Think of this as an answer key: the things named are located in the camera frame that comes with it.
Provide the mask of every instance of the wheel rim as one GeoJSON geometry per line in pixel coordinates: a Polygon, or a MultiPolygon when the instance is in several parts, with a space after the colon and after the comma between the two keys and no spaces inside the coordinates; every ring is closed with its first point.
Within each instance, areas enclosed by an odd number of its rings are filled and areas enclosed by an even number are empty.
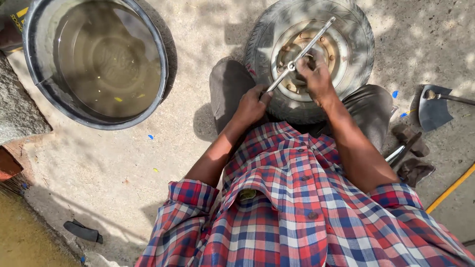
{"type": "MultiPolygon", "coordinates": [[[[325,21],[302,21],[285,31],[276,42],[271,56],[271,75],[276,80],[283,71],[284,66],[293,60],[297,54],[313,39],[317,32],[324,26],[325,21]]],[[[333,87],[336,93],[338,85],[343,81],[348,69],[349,49],[344,36],[335,27],[330,26],[312,49],[323,53],[325,62],[331,73],[333,87]]],[[[277,87],[285,96],[299,102],[311,102],[308,95],[307,84],[303,78],[292,72],[285,77],[277,87]]]]}

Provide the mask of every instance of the plaid shirt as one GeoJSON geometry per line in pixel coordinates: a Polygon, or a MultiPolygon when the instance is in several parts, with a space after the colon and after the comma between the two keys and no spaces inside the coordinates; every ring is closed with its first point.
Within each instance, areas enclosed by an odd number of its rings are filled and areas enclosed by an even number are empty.
{"type": "Polygon", "coordinates": [[[285,122],[248,134],[214,209],[215,188],[187,179],[169,187],[136,267],[474,264],[409,186],[364,194],[345,178],[333,139],[285,122]]]}

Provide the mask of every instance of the shirt button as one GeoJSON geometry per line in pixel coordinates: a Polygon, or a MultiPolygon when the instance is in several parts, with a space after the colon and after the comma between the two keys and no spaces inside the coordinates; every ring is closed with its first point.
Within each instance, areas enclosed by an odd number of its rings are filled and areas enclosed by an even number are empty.
{"type": "Polygon", "coordinates": [[[310,212],[310,213],[307,215],[307,217],[308,217],[309,219],[316,219],[316,218],[318,218],[318,214],[317,214],[316,212],[313,212],[313,211],[312,211],[312,212],[310,212]]]}

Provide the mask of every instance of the hand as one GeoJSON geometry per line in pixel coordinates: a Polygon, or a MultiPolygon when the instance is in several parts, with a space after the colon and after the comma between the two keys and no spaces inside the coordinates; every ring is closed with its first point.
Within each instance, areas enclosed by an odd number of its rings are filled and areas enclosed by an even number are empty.
{"type": "Polygon", "coordinates": [[[247,128],[260,120],[266,113],[266,108],[274,94],[274,92],[264,93],[259,99],[265,89],[267,86],[257,85],[245,93],[239,101],[239,106],[231,121],[247,128]]]}
{"type": "Polygon", "coordinates": [[[308,94],[311,99],[319,106],[322,106],[326,102],[338,99],[338,96],[336,95],[332,84],[332,77],[323,56],[312,49],[309,53],[315,60],[315,70],[311,70],[309,67],[309,57],[299,59],[296,67],[300,75],[307,80],[308,94]]]}

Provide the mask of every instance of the lug wrench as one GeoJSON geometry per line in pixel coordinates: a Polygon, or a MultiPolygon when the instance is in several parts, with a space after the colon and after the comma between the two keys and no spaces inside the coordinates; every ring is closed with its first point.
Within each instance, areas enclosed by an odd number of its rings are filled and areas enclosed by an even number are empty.
{"type": "Polygon", "coordinates": [[[270,92],[270,91],[274,90],[277,87],[277,85],[279,85],[280,82],[282,82],[282,80],[285,78],[285,76],[287,76],[291,71],[295,70],[295,63],[297,62],[297,60],[299,60],[301,57],[303,57],[310,50],[310,48],[312,48],[312,46],[314,46],[314,44],[317,42],[317,40],[320,39],[320,37],[326,32],[326,30],[328,30],[330,25],[335,20],[336,20],[335,17],[331,17],[325,23],[325,26],[317,33],[317,35],[315,35],[315,37],[312,39],[312,41],[310,41],[310,43],[308,43],[308,45],[304,49],[302,49],[302,51],[300,51],[300,53],[297,55],[297,57],[294,60],[287,63],[287,67],[285,68],[285,71],[269,86],[269,88],[267,89],[266,92],[270,92]]]}

